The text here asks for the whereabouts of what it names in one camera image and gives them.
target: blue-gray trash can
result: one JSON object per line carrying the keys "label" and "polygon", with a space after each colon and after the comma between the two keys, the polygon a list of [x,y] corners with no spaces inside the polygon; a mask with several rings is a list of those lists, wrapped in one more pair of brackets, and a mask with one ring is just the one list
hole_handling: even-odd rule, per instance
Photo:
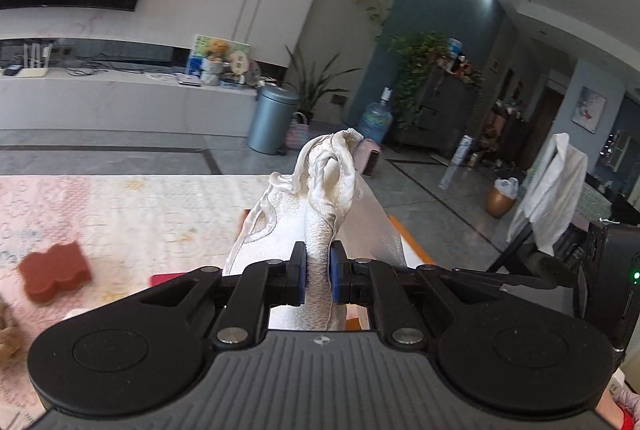
{"label": "blue-gray trash can", "polygon": [[263,154],[276,154],[284,144],[300,97],[294,89],[266,85],[260,91],[246,144]]}

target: trash can lid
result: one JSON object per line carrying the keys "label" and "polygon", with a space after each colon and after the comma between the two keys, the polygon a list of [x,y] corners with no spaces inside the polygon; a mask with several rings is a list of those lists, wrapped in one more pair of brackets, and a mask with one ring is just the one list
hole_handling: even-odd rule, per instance
{"label": "trash can lid", "polygon": [[274,100],[274,102],[280,102],[281,104],[293,104],[300,102],[300,95],[298,92],[289,87],[276,87],[273,85],[266,85],[262,88],[262,94],[265,98]]}

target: brown trash bin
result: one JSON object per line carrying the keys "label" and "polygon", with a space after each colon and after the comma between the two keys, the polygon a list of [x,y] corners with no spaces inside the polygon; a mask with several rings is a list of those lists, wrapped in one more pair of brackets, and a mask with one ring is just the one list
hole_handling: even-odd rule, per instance
{"label": "brown trash bin", "polygon": [[506,195],[498,192],[498,189],[494,186],[486,195],[484,209],[489,212],[490,215],[499,219],[511,210],[515,202],[515,199],[509,199]]}

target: ridged gray panel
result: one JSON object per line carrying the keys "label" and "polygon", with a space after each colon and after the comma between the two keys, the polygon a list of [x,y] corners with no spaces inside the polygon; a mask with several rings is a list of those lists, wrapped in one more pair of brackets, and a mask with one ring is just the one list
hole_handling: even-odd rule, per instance
{"label": "ridged gray panel", "polygon": [[593,413],[518,422],[453,394],[429,360],[384,346],[377,334],[270,331],[249,350],[224,352],[169,405],[123,420],[49,412],[34,430],[607,430]]}

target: water bottle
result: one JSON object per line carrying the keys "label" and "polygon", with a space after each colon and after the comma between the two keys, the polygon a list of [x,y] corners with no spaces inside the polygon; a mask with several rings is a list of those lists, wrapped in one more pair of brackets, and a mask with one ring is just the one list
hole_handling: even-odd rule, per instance
{"label": "water bottle", "polygon": [[391,127],[391,122],[394,119],[391,114],[391,106],[389,105],[390,98],[391,89],[385,87],[380,101],[371,102],[367,106],[357,128],[357,131],[362,134],[365,139],[372,139],[379,145],[382,145],[386,131]]}

